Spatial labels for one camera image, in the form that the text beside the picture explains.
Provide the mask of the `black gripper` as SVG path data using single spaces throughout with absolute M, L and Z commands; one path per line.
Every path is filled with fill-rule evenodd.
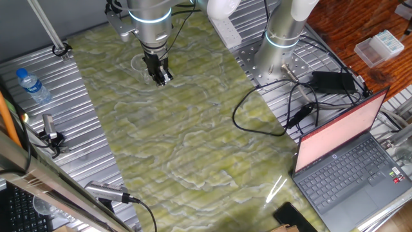
M 165 83 L 173 80 L 173 76 L 168 69 L 167 55 L 159 58 L 157 54 L 144 52 L 144 57 L 142 59 L 146 63 L 149 75 L 152 76 L 157 86 L 164 86 Z

